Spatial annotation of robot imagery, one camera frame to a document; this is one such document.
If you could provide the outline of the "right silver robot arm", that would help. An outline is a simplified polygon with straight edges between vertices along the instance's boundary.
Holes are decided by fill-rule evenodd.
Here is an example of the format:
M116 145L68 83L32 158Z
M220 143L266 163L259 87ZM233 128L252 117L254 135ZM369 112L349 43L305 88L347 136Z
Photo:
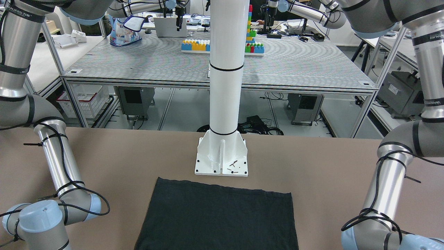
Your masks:
M66 135L61 113L27 92L24 81L47 14L59 7L79 24L102 19L111 0L7 0L1 16L1 130L29 127L40 138L54 187L52 198L22 203L1 214L4 229L30 250L70 250L66 226L106 215L109 203L87 189ZM106 212L101 212L105 202Z

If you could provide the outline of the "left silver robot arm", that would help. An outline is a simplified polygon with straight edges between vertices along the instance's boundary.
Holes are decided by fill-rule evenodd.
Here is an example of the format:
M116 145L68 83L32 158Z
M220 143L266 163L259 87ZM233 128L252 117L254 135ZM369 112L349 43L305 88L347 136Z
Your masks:
M402 234L394 215L408 164L414 157L443 157L443 1L339 0L352 29L383 35L401 22L412 31L425 109L382 140L363 209L342 227L345 250L442 250L443 240Z

